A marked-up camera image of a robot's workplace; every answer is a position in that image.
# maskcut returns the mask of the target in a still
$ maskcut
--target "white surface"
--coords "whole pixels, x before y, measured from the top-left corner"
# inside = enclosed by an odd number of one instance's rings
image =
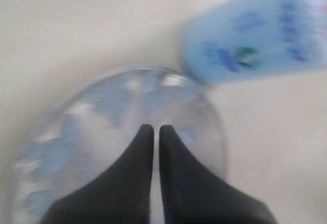
[[[96,74],[179,65],[187,21],[221,0],[0,0],[0,175],[37,118]],[[280,223],[327,222],[326,72],[208,89],[229,181]]]

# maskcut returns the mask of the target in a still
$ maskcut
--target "white floor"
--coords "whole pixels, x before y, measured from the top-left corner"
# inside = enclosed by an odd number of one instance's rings
[[[124,64],[178,68],[186,23],[220,1],[0,0],[1,182],[13,149],[61,97]],[[327,223],[326,75],[206,91],[225,122],[229,182],[279,223]]]

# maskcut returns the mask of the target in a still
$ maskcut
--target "blue bottle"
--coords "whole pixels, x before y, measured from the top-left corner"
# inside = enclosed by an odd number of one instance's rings
[[[205,84],[327,66],[327,0],[230,0],[195,19],[184,66]]]

